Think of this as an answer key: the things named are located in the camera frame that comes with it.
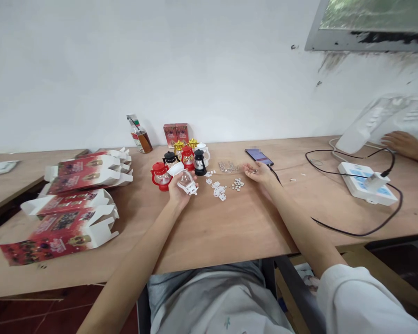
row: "white shirt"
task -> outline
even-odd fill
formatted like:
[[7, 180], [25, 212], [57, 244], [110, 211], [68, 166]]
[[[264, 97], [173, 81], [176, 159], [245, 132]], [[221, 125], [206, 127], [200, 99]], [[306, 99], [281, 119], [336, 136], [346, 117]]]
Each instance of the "white shirt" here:
[[[317, 301], [328, 333], [418, 333], [418, 321], [362, 267], [327, 269]], [[152, 334], [293, 332], [269, 290], [230, 271], [194, 277], [160, 307], [151, 327]]]

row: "black stain on wall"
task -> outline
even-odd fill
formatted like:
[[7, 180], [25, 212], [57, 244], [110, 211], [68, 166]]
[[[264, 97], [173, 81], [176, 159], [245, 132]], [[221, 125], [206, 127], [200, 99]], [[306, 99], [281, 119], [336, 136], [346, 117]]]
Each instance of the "black stain on wall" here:
[[414, 42], [418, 44], [418, 33], [352, 31], [350, 34], [360, 38], [359, 43], [403, 42], [410, 44]]

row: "hand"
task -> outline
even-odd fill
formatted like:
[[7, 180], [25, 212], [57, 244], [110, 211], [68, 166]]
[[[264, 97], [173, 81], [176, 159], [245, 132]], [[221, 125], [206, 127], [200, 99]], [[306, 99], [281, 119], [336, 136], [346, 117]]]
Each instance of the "hand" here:
[[412, 159], [418, 159], [418, 139], [404, 131], [393, 131], [381, 139], [388, 148]]
[[[196, 176], [194, 176], [195, 172], [192, 171], [190, 173], [192, 174], [194, 180], [196, 180]], [[180, 180], [183, 174], [184, 173], [181, 172], [180, 174], [175, 175], [172, 181], [170, 181], [169, 183], [169, 202], [176, 205], [180, 210], [183, 210], [190, 200], [190, 196], [186, 194], [186, 192], [178, 186], [178, 180]]]
[[255, 182], [262, 184], [268, 183], [270, 180], [275, 179], [273, 172], [267, 165], [262, 162], [255, 161], [254, 165], [248, 163], [243, 164], [243, 169], [246, 176]]

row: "phone screen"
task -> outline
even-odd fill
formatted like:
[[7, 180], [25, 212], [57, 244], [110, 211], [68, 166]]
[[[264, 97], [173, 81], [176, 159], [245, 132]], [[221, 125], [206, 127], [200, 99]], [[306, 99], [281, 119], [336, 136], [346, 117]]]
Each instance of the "phone screen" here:
[[264, 155], [262, 152], [260, 152], [260, 150], [258, 148], [247, 148], [247, 149], [245, 149], [245, 151], [255, 161], [260, 161], [261, 163], [264, 163], [265, 165], [270, 165], [270, 166], [272, 166], [274, 164], [266, 155]]

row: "gray pants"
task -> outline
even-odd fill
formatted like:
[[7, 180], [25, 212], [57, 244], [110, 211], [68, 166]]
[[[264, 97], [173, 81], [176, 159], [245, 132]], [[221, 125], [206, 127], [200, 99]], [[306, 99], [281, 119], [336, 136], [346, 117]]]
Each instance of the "gray pants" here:
[[180, 287], [195, 276], [208, 271], [236, 271], [248, 274], [265, 286], [265, 277], [261, 272], [261, 260], [223, 264], [215, 267], [199, 268], [193, 270], [176, 271], [162, 275], [152, 275], [147, 283], [149, 291], [150, 321], [153, 321], [159, 308]]

